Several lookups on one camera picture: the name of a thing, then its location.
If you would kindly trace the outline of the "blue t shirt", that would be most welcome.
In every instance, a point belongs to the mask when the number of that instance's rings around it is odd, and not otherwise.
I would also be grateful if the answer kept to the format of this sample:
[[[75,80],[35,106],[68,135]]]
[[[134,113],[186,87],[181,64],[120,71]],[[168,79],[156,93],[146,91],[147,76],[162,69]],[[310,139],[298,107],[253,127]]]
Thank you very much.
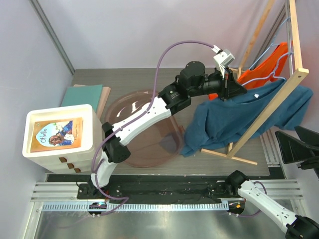
[[[202,148],[215,150],[237,142],[284,84],[285,80],[277,80],[226,101],[214,99],[198,105],[185,131],[181,154],[188,157]],[[312,96],[310,88],[297,86],[252,137],[273,126],[294,130],[301,124]]]

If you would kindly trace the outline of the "light blue wire hanger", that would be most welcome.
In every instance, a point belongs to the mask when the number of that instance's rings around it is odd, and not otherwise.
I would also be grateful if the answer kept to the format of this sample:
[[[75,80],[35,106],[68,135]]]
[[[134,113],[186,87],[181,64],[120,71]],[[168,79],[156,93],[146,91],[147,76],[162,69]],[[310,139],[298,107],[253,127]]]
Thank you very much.
[[[275,65],[274,69],[269,73],[269,75],[267,75],[267,76],[265,76],[265,77],[256,77],[256,78],[253,78],[253,79],[251,79],[251,80],[249,80],[249,81],[247,81],[247,82],[241,84],[241,86],[246,86],[247,84],[249,84],[249,83],[251,83],[251,82],[254,82],[254,81],[257,81],[257,80],[269,79],[270,77],[274,77],[274,78],[276,78],[276,79],[285,79],[284,77],[276,76],[276,70],[277,70],[277,68],[278,68],[278,66],[279,66],[279,62],[281,61],[281,59],[282,59],[283,57],[285,57],[285,56],[288,56],[288,57],[289,57],[289,56],[291,56],[291,55],[294,55],[294,52],[287,52],[287,53],[281,55],[281,56],[278,58],[277,63],[276,63],[276,65]]]

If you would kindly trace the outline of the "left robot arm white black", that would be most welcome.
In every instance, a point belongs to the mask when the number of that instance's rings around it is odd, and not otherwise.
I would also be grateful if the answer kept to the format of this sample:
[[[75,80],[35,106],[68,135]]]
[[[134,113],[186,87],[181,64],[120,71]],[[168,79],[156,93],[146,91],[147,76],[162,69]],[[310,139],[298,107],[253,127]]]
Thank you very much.
[[[96,199],[102,198],[116,166],[131,155],[128,144],[152,125],[190,106],[193,97],[217,94],[220,99],[227,100],[245,93],[247,89],[234,79],[228,67],[219,65],[207,75],[203,63],[187,63],[175,81],[153,95],[150,103],[121,122],[102,125],[105,139],[96,150],[102,153],[100,160],[96,160],[96,154],[93,156],[89,193]]]

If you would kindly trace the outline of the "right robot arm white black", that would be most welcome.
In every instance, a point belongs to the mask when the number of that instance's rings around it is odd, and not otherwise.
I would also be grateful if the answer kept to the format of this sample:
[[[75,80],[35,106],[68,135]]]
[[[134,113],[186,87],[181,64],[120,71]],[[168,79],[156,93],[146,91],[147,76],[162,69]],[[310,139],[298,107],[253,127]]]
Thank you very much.
[[[319,134],[302,126],[295,127],[299,138],[276,131],[284,164],[299,163],[302,170],[319,168]],[[236,170],[225,180],[225,191],[229,196],[240,196],[251,201],[285,233],[287,239],[317,239],[319,224],[297,215],[271,199],[242,172]]]

